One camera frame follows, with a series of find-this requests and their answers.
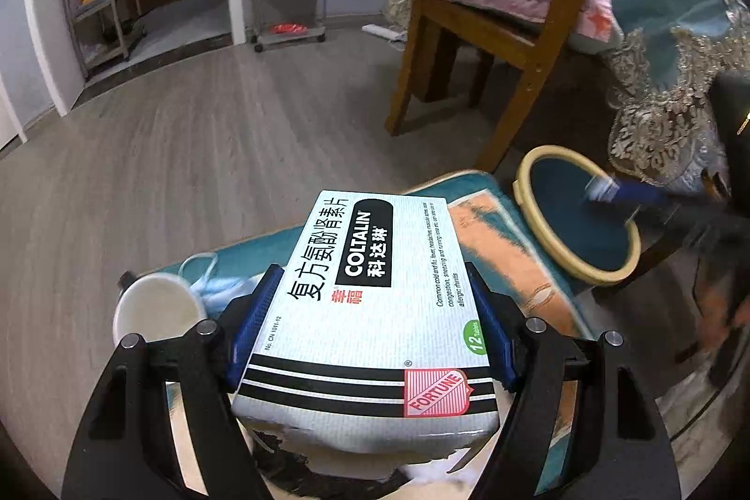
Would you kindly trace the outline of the white Coltalin medicine box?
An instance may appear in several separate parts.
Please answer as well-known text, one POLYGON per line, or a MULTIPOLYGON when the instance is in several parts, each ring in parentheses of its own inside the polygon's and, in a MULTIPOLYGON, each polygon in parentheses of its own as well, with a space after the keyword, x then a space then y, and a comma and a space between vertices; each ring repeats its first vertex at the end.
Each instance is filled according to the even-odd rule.
POLYGON ((320 193, 232 403, 320 475, 478 453, 500 416, 446 202, 320 193))

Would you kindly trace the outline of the teal trash bin cream rim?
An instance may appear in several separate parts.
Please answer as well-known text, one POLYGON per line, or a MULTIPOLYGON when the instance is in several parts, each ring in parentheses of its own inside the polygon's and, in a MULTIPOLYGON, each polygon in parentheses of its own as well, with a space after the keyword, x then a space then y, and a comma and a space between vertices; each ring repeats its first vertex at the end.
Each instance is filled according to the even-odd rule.
POLYGON ((591 285, 624 282, 641 258, 636 222, 590 201, 593 180, 610 176, 588 157, 535 147, 518 165, 512 194, 527 226, 566 273, 591 285))

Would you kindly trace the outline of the black mug white inside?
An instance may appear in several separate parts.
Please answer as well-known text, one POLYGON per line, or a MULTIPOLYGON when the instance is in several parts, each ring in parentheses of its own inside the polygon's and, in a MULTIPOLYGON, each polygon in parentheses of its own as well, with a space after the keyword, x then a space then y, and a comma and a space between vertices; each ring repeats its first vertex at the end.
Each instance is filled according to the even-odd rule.
POLYGON ((177 274, 135 276, 125 271, 118 279, 120 299, 112 321, 113 343, 139 334, 146 341, 179 337, 206 319, 200 298, 177 274))

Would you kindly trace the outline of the teal lace tablecloth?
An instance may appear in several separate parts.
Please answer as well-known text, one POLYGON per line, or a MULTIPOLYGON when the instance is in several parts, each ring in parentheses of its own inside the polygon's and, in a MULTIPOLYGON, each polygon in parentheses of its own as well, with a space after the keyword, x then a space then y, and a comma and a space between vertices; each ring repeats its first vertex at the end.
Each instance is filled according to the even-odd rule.
POLYGON ((609 71, 614 119, 607 159, 617 172, 695 194, 702 172, 728 172, 708 90, 748 70, 743 0, 585 0, 570 42, 609 71))

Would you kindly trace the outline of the blue face mask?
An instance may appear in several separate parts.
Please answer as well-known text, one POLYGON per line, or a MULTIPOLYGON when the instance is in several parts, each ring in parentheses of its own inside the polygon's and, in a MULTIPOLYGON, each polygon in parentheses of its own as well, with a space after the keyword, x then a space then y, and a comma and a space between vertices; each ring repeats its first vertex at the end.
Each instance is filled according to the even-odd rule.
POLYGON ((187 280, 211 319, 217 319, 235 298, 251 294, 262 279, 262 274, 220 276, 216 253, 198 253, 183 260, 177 276, 187 280))

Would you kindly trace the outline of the wooden chair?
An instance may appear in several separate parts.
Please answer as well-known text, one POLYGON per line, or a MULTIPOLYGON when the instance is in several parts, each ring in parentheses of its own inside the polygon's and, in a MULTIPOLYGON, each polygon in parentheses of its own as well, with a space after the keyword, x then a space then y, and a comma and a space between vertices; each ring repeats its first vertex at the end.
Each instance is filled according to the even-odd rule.
POLYGON ((473 102, 482 96, 495 58, 500 57, 521 71, 514 95, 475 161, 477 169, 494 172, 532 111, 577 23, 582 5, 584 0, 552 0, 540 33, 529 36, 523 29, 456 2, 412 0, 407 43, 397 90, 391 97, 385 122, 386 131, 395 136, 402 129, 409 100, 417 95, 414 83, 422 77, 434 80, 440 72, 436 62, 445 60, 452 65, 458 43, 468 43, 479 52, 472 85, 473 102))

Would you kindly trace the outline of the white power strip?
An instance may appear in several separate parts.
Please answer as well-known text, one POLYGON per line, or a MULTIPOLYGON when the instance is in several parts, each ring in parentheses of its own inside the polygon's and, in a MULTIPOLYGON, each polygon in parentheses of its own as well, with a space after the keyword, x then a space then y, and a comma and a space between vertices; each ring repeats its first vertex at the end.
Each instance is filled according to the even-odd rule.
POLYGON ((396 30, 383 27, 377 24, 365 24, 361 27, 362 32, 370 34, 377 38, 382 38, 388 42, 404 42, 405 34, 403 32, 397 32, 396 30))

